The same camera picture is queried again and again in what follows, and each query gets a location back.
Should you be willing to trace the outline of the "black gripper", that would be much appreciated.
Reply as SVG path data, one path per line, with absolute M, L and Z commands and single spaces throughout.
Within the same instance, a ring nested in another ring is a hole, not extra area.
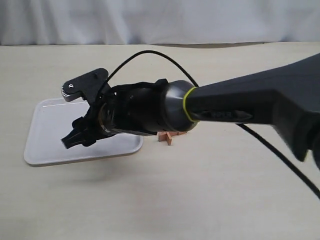
M 130 133 L 150 136 L 168 130 L 164 95 L 168 81 L 138 82 L 99 89 L 109 72 L 97 68 L 66 81 L 61 94 L 66 102 L 82 98 L 94 102 L 86 116 L 72 122 L 71 132 L 61 139 L 64 147 L 89 147 L 97 142 L 97 130 L 104 135 Z

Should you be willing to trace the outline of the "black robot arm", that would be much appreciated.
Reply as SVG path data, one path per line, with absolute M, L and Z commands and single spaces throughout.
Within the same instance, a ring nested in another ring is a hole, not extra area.
M 153 136 L 187 132 L 198 122 L 272 126 L 299 161 L 312 152 L 320 162 L 320 56 L 204 86 L 194 80 L 137 82 L 110 86 L 98 68 L 65 82 L 67 102 L 87 101 L 61 141 L 85 147 L 120 133 Z

